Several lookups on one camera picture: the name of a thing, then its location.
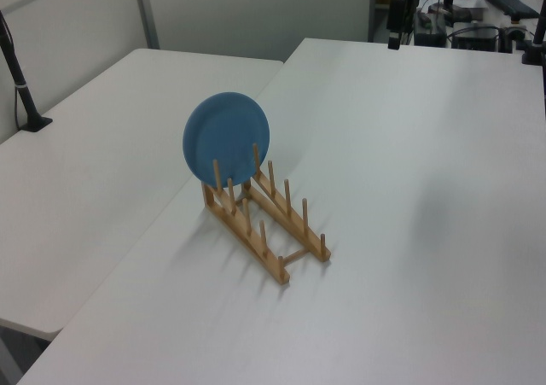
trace white table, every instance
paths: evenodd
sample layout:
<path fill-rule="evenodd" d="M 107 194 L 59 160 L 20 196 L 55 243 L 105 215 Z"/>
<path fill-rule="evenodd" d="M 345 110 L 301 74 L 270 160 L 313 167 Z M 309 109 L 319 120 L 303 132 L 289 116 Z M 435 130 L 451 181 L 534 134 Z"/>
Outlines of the white table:
<path fill-rule="evenodd" d="M 189 179 L 195 106 L 281 65 L 136 50 L 0 145 L 0 325 L 55 337 Z"/>
<path fill-rule="evenodd" d="M 542 90 L 509 55 L 305 40 L 258 102 L 331 264 L 279 287 L 191 178 L 20 384 L 543 383 Z"/>

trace wooden peg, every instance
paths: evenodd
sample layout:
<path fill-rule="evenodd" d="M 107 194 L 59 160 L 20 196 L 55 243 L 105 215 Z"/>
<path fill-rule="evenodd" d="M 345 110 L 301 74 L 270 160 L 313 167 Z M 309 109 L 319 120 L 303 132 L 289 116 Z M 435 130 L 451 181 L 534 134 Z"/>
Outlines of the wooden peg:
<path fill-rule="evenodd" d="M 267 162 L 267 167 L 270 170 L 271 197 L 275 197 L 275 177 L 273 176 L 273 162 L 271 160 Z"/>
<path fill-rule="evenodd" d="M 292 205 L 290 202 L 290 184 L 288 184 L 288 179 L 284 181 L 284 194 L 286 195 L 287 201 L 287 216 L 290 217 L 292 214 Z"/>
<path fill-rule="evenodd" d="M 214 166 L 214 177 L 216 178 L 216 191 L 218 193 L 222 193 L 222 181 L 220 180 L 220 168 L 218 167 L 218 160 L 214 159 L 212 161 L 212 165 Z"/>
<path fill-rule="evenodd" d="M 258 154 L 258 145 L 253 144 L 254 149 L 254 165 L 256 165 L 256 178 L 259 178 L 261 171 L 259 170 L 259 154 Z"/>
<path fill-rule="evenodd" d="M 326 255 L 326 236 L 324 233 L 321 234 L 321 257 L 324 258 Z"/>
<path fill-rule="evenodd" d="M 262 255 L 267 257 L 267 241 L 265 240 L 265 224 L 263 220 L 259 221 L 259 234 L 262 237 Z"/>
<path fill-rule="evenodd" d="M 307 199 L 302 200 L 304 206 L 304 236 L 309 234 L 309 222 L 307 220 Z"/>
<path fill-rule="evenodd" d="M 242 199 L 242 207 L 245 209 L 245 220 L 247 223 L 247 236 L 250 236 L 253 228 L 250 225 L 250 211 L 248 210 L 248 199 Z"/>
<path fill-rule="evenodd" d="M 279 255 L 279 277 L 284 280 L 284 259 Z"/>
<path fill-rule="evenodd" d="M 235 214 L 237 206 L 235 204 L 235 193 L 233 191 L 233 180 L 228 178 L 229 202 L 231 203 L 231 214 Z"/>

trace plate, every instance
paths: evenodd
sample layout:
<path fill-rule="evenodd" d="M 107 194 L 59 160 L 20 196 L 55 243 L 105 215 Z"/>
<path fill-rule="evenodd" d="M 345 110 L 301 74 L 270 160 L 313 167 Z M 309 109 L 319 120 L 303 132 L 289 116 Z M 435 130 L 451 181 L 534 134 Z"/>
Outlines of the plate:
<path fill-rule="evenodd" d="M 270 145 L 270 127 L 250 97 L 224 92 L 203 101 L 189 116 L 183 134 L 184 158 L 201 181 L 216 187 L 212 162 L 218 160 L 222 186 L 246 182 L 255 172 L 253 144 L 260 164 Z"/>

